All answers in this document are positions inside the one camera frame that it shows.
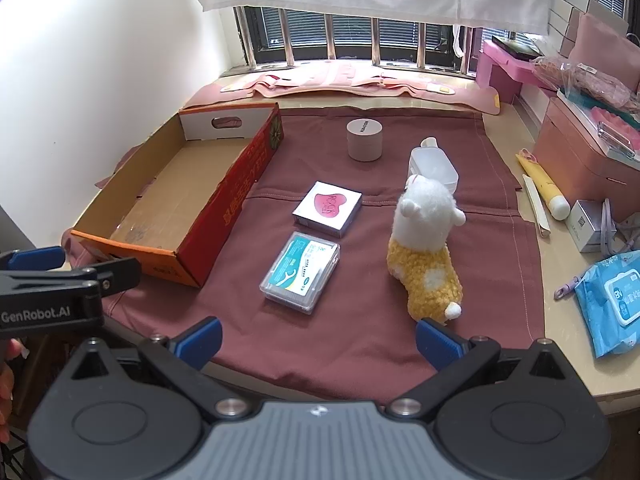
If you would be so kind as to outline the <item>person's left hand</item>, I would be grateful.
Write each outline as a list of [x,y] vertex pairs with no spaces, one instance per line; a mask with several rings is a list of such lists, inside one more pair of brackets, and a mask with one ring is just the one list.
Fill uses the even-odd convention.
[[11,339],[6,346],[6,355],[1,367],[0,377],[0,439],[7,444],[10,440],[9,418],[12,413],[12,394],[14,374],[8,362],[22,354],[24,346],[18,339]]

